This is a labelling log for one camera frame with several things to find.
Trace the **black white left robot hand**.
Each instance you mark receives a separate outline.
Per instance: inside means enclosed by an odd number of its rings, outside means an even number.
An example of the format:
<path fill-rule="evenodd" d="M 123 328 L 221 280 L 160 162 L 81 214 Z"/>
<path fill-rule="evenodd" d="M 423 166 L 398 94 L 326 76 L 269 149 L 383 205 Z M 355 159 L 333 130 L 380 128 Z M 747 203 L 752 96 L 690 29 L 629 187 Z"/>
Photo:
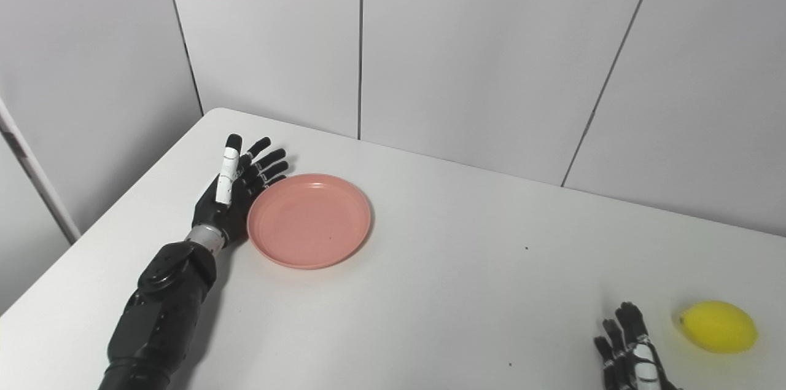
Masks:
<path fill-rule="evenodd" d="M 242 151 L 243 138 L 228 135 L 219 174 L 195 205 L 192 227 L 205 228 L 225 248 L 247 238 L 247 220 L 253 202 L 273 184 L 286 178 L 289 163 L 282 147 L 267 152 L 267 136 Z"/>

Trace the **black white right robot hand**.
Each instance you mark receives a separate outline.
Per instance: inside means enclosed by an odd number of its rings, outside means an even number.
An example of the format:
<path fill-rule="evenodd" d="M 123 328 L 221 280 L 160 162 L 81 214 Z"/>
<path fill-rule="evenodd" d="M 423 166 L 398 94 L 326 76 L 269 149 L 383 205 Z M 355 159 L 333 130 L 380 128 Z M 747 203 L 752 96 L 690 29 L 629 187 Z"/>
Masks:
<path fill-rule="evenodd" d="M 623 302 L 602 321 L 604 336 L 593 338 L 601 358 L 604 389 L 677 389 L 647 331 L 638 306 Z"/>

